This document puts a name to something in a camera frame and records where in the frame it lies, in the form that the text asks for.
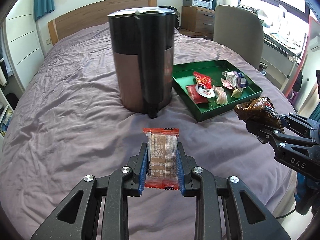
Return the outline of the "brown patterned snack bag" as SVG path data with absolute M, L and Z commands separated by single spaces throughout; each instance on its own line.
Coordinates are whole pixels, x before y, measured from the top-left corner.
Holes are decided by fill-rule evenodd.
M 254 98 L 249 100 L 249 102 L 239 103 L 234 107 L 234 111 L 238 118 L 244 122 L 256 121 L 262 125 L 284 132 L 280 115 L 267 96 Z

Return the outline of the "beige sesame candy packet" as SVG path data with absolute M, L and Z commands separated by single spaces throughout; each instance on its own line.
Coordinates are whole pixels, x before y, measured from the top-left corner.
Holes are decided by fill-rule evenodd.
M 232 92 L 232 97 L 236 99 L 240 98 L 242 96 L 243 90 L 244 90 L 243 88 L 234 89 Z

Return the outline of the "blue silver snack bag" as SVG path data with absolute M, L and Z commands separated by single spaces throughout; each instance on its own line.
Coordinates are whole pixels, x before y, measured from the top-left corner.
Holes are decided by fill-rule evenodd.
M 241 72 L 236 71 L 225 71 L 222 73 L 223 79 L 228 80 L 230 84 L 236 88 L 246 88 L 248 86 L 248 81 Z

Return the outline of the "clear red cracker packet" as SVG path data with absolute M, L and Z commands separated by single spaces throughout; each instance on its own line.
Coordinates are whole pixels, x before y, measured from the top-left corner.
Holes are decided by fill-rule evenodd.
M 148 137 L 148 170 L 145 187 L 177 190 L 178 128 L 144 128 Z

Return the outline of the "pink striped snack packet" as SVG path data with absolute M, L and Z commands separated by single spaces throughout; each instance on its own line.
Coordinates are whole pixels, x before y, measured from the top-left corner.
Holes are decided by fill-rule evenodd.
M 213 86 L 213 91 L 216 95 L 216 103 L 218 105 L 224 105 L 228 103 L 227 94 L 222 87 Z

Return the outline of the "red white spicy snack pouch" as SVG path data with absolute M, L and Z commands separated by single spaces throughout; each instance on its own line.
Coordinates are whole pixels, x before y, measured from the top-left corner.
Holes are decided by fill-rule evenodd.
M 205 98 L 214 98 L 215 93 L 213 91 L 212 79 L 204 74 L 194 71 L 193 76 L 196 80 L 195 89 L 200 96 Z

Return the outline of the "red rectangular snack packet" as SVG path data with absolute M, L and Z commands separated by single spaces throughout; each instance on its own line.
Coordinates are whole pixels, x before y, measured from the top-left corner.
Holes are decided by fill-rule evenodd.
M 204 96 L 201 96 L 197 91 L 196 91 L 196 85 L 188 85 L 186 86 L 186 90 L 188 92 L 189 97 L 195 104 L 200 104 L 200 103 L 208 103 L 208 99 L 205 98 Z

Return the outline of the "pink cartoon character packet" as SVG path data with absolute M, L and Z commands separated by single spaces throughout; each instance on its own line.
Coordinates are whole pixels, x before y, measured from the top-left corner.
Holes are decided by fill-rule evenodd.
M 228 80 L 221 79 L 221 82 L 222 82 L 223 87 L 226 87 L 228 89 L 234 89 L 234 87 L 230 84 L 230 82 Z

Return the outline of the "purple bed sheet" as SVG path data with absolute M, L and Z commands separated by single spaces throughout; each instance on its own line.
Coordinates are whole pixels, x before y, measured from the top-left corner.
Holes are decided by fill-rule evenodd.
M 120 101 L 108 24 L 59 41 L 13 113 L 1 157 L 1 206 L 29 239 L 87 174 L 124 166 L 147 140 L 146 127 L 178 128 L 186 154 L 212 174 L 238 176 L 274 212 L 293 191 L 295 172 L 248 133 L 234 111 L 197 122 L 173 94 L 157 118 Z

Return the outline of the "green metal tray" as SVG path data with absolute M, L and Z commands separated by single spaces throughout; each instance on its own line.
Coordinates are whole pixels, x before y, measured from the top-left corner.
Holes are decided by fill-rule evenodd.
M 226 60 L 174 65 L 173 87 L 198 122 L 230 111 L 263 91 Z

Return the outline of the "beige office chair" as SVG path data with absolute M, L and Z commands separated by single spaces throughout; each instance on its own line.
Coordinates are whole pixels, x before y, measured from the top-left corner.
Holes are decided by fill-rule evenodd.
M 261 74 L 266 74 L 267 65 L 260 62 L 263 26 L 252 12 L 231 5 L 218 5 L 215 8 L 213 41 L 228 47 Z

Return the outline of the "white open wardrobe shelf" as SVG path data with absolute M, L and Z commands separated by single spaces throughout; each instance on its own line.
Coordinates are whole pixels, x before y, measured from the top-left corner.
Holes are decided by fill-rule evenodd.
M 1 27 L 1 141 L 7 133 L 7 129 L 13 115 L 13 108 L 11 107 L 7 97 L 4 94 L 4 90 L 9 84 L 9 74 L 7 70 L 7 58 L 4 48 L 4 34 Z

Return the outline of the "wooden nightstand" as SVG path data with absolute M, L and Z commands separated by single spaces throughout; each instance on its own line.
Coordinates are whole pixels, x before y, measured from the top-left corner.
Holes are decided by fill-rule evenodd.
M 215 11 L 203 7 L 182 6 L 179 32 L 185 36 L 213 39 Z

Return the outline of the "black backpack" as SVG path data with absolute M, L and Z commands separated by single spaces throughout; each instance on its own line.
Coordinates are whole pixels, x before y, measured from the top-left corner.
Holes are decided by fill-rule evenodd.
M 180 22 L 179 22 L 179 12 L 175 7 L 169 6 L 169 5 L 161 5 L 160 8 L 166 8 L 173 10 L 175 12 L 175 28 L 177 30 L 180 29 Z

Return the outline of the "grey printer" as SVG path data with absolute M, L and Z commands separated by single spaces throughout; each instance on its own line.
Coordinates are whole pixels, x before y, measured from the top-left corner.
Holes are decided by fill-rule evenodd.
M 213 0 L 183 0 L 183 6 L 203 7 L 212 9 Z

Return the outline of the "wooden headboard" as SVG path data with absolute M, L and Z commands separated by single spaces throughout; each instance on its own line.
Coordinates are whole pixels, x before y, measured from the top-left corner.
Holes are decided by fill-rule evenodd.
M 82 29 L 108 22 L 108 15 L 123 9 L 156 7 L 157 0 L 104 0 L 63 14 L 48 22 L 52 44 Z

